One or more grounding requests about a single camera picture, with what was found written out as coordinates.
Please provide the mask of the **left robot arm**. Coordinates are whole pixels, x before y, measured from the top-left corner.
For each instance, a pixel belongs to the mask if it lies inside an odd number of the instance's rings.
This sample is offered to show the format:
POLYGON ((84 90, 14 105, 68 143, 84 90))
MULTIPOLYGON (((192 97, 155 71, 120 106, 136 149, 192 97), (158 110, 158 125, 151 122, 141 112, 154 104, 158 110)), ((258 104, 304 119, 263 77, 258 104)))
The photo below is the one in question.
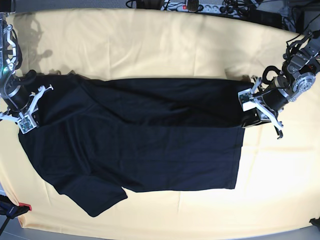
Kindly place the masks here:
POLYGON ((270 65, 262 74, 267 88, 253 94, 273 111, 279 111, 294 102, 315 83, 320 72, 320 32, 309 31, 300 40, 287 46, 281 69, 270 65))

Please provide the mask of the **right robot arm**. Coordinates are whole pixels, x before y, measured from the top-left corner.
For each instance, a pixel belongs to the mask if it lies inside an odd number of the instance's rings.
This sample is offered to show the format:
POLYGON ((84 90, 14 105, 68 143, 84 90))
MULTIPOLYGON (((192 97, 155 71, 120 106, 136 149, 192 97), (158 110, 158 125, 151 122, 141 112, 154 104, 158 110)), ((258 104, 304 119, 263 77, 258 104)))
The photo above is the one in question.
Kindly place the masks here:
POLYGON ((0 97, 8 106, 7 114, 17 117, 27 113, 32 102, 31 92, 26 86, 33 83, 37 73, 30 70, 25 76, 16 76, 23 57, 17 34, 6 21, 9 14, 0 14, 0 97))

